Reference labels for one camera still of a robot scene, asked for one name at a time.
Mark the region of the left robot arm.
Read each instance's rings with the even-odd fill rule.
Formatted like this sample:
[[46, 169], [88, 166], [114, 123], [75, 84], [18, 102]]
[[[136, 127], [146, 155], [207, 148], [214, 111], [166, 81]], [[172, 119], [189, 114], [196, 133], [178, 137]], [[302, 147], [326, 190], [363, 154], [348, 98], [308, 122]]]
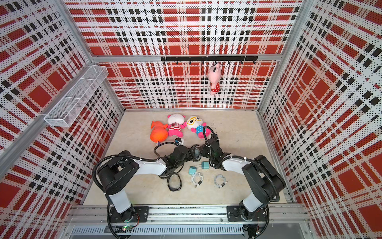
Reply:
[[146, 222], [149, 208], [134, 209], [125, 192], [125, 186], [134, 176], [157, 175], [167, 180], [170, 191], [177, 192], [182, 188], [182, 181], [171, 186], [171, 178], [180, 177], [179, 172], [186, 162], [201, 159], [201, 147], [197, 144], [187, 148], [181, 142], [165, 142], [157, 145], [153, 152], [156, 159], [134, 156], [125, 150], [101, 159], [93, 168], [94, 183], [108, 202], [109, 223]]

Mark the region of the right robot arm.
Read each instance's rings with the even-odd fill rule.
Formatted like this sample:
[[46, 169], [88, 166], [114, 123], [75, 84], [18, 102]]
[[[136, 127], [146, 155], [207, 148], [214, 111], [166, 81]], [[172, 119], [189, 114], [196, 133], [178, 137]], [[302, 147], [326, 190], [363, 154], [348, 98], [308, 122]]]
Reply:
[[280, 192], [286, 187], [278, 171], [263, 155], [250, 159], [223, 152], [217, 134], [209, 126], [203, 126], [202, 135], [205, 139], [202, 156], [209, 159], [210, 166], [244, 175], [251, 189], [249, 196], [239, 203], [236, 217], [251, 221], [260, 211], [267, 214], [266, 207], [279, 202]]

